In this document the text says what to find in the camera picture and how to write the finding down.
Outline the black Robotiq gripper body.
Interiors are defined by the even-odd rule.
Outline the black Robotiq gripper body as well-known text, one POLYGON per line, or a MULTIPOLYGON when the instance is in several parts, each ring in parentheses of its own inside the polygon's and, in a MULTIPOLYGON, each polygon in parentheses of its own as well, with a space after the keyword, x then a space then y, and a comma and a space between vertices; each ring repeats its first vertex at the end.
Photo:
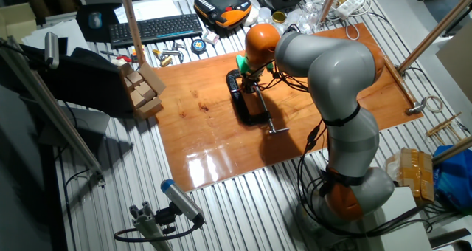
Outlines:
POLYGON ((242 77, 242 81, 241 81, 240 88, 241 86, 250 86, 253 83, 256 83, 258 85, 261 74, 262 74, 261 70, 254 71, 254 72, 241 73, 240 76, 242 77))

